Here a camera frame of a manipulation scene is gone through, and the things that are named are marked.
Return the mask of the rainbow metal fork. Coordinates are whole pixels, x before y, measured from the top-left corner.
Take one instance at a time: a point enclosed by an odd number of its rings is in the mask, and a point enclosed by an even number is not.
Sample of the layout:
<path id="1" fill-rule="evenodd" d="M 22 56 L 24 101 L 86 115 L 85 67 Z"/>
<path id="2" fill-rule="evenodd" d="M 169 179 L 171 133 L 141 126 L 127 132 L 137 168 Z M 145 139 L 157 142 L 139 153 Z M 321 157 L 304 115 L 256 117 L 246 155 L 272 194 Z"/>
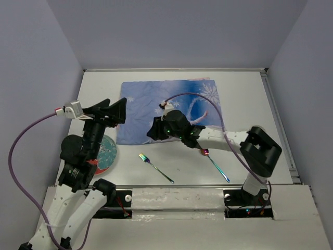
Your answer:
<path id="1" fill-rule="evenodd" d="M 165 173 L 163 173 L 158 167 L 156 167 L 151 161 L 150 159 L 143 153 L 139 154 L 139 157 L 142 161 L 144 161 L 146 164 L 151 165 L 154 169 L 156 169 L 161 175 L 163 175 L 171 184 L 174 184 L 174 181 L 168 177 Z"/>

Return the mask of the blue Frozen placemat cloth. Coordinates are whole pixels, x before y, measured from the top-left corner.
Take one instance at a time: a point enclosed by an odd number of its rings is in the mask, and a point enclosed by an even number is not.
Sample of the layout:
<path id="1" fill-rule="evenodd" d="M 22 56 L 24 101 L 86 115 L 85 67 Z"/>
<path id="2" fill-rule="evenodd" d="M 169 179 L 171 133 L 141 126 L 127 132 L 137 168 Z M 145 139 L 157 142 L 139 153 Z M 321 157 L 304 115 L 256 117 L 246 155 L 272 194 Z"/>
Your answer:
<path id="1" fill-rule="evenodd" d="M 159 104 L 167 100 L 191 124 L 220 128 L 220 97 L 214 80 L 169 80 L 124 82 L 121 97 L 127 99 L 126 120 L 119 125 L 116 143 L 141 145 L 153 143 L 146 134 L 154 117 L 163 114 Z"/>

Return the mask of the red and teal plate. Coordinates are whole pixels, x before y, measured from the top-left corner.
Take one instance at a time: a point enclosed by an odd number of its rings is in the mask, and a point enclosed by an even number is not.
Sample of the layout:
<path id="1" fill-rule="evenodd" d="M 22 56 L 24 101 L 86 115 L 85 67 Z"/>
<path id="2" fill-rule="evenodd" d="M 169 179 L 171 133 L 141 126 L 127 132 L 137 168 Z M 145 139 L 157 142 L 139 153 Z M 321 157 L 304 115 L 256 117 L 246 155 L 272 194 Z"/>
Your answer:
<path id="1" fill-rule="evenodd" d="M 95 176 L 109 170 L 117 156 L 117 145 L 112 138 L 107 135 L 103 136 L 99 153 L 97 156 L 97 169 Z"/>

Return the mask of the rainbow metal spoon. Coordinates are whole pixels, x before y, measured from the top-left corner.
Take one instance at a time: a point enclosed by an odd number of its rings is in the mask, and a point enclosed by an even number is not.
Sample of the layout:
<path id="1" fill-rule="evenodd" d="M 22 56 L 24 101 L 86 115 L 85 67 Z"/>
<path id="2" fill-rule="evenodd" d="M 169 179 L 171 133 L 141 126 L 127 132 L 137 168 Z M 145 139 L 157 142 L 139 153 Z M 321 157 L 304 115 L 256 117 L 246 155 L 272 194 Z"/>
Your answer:
<path id="1" fill-rule="evenodd" d="M 223 172 L 223 170 L 217 165 L 217 163 L 211 158 L 209 150 L 208 149 L 201 149 L 200 153 L 203 156 L 208 157 L 210 162 L 216 167 L 216 169 L 219 171 L 219 173 L 223 176 L 223 178 L 226 180 L 227 183 L 230 183 L 230 179 L 227 177 L 227 175 Z"/>

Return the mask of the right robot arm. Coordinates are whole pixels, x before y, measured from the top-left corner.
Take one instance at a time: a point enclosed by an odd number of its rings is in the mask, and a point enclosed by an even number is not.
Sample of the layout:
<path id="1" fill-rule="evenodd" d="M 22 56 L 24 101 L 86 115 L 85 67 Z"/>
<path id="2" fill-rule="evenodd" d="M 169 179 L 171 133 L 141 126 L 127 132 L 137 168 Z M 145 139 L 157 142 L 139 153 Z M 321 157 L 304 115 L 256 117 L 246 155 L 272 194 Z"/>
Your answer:
<path id="1" fill-rule="evenodd" d="M 189 148 L 229 151 L 244 159 L 249 173 L 239 197 L 245 204 L 258 199 L 260 189 L 271 177 L 282 153 L 282 148 L 260 127 L 223 132 L 221 128 L 192 124 L 179 110 L 154 117 L 147 136 L 154 141 L 177 138 Z"/>

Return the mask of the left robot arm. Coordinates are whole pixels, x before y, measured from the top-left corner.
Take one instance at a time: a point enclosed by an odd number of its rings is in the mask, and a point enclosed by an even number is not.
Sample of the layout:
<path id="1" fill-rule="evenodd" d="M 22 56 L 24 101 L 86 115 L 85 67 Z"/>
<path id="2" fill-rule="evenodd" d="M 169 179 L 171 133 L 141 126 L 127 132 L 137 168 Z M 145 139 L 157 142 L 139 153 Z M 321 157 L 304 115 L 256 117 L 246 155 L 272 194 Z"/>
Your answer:
<path id="1" fill-rule="evenodd" d="M 92 217 L 116 196 L 116 185 L 99 179 L 91 184 L 98 165 L 98 153 L 105 129 L 124 124 L 127 99 L 111 104 L 110 99 L 82 108 L 79 101 L 55 109 L 53 116 L 83 120 L 83 135 L 66 136 L 61 143 L 60 159 L 64 161 L 56 192 L 44 222 L 31 240 L 20 249 L 72 249 Z"/>

